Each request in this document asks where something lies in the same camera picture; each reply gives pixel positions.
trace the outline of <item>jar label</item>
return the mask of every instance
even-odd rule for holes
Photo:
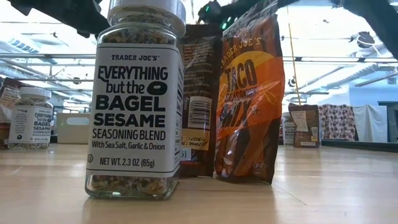
[[[15,106],[8,143],[50,143],[52,109]]]
[[[89,175],[171,177],[180,166],[183,66],[163,44],[99,44]]]

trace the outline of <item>spice jar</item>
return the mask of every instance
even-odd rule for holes
[[[12,110],[9,149],[46,149],[50,145],[53,106],[51,91],[19,89],[21,98]]]
[[[115,0],[98,37],[86,192],[167,198],[180,167],[180,0]]]

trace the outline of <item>price sticker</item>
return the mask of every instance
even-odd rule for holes
[[[181,161],[190,161],[191,160],[191,148],[181,148]]]

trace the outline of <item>curtain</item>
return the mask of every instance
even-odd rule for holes
[[[355,106],[355,123],[361,142],[387,142],[387,107]]]

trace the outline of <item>seasoning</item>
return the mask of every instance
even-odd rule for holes
[[[296,125],[294,124],[293,118],[290,116],[289,112],[283,113],[282,124],[283,124],[282,127],[283,127],[284,145],[293,146]]]
[[[7,149],[8,137],[12,120],[12,109],[20,98],[19,88],[25,84],[5,78],[0,90],[0,149]]]
[[[185,67],[181,177],[213,176],[222,36],[217,24],[187,25],[181,40]]]
[[[50,145],[53,106],[51,91],[22,87],[12,111],[9,149],[46,149]]]
[[[289,104],[289,113],[296,125],[294,147],[320,146],[320,117],[318,105]]]
[[[224,31],[215,171],[269,184],[279,142],[285,74],[277,1],[260,1]]]
[[[180,167],[185,33],[180,0],[111,1],[98,37],[86,192],[167,198]]]

